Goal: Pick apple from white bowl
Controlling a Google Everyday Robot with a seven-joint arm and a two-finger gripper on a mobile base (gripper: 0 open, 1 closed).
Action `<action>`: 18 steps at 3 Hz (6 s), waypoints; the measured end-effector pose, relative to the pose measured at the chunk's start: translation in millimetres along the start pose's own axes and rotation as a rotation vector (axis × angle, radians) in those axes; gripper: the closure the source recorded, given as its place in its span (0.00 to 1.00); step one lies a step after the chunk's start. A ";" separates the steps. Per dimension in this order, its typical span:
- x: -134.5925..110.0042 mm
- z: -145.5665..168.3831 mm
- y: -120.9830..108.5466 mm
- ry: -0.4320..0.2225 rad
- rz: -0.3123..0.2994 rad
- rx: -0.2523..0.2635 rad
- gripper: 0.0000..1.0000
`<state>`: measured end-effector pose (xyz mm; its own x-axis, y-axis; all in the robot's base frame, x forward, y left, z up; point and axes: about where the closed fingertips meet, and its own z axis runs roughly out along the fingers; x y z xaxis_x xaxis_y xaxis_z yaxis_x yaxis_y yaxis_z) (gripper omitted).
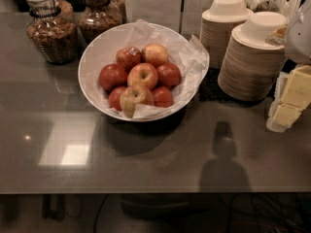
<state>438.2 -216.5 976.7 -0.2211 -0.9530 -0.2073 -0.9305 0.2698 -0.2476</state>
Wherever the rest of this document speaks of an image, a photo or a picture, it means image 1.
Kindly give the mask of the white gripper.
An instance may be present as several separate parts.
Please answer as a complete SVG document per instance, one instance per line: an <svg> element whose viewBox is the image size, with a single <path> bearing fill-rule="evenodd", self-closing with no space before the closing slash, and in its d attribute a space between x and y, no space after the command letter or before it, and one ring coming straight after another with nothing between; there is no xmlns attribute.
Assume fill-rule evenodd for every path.
<svg viewBox="0 0 311 233"><path fill-rule="evenodd" d="M289 75L281 72L275 83L266 127L273 132L285 132L310 104L311 66L298 66Z"/></svg>

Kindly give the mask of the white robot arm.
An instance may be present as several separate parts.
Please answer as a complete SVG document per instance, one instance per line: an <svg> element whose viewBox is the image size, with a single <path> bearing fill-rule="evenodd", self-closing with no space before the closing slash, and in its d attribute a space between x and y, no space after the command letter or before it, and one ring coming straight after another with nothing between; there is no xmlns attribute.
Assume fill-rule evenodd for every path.
<svg viewBox="0 0 311 233"><path fill-rule="evenodd" d="M274 91L266 127L283 133L311 104L311 0L305 0L291 18L285 33L285 54L296 66L281 72Z"/></svg>

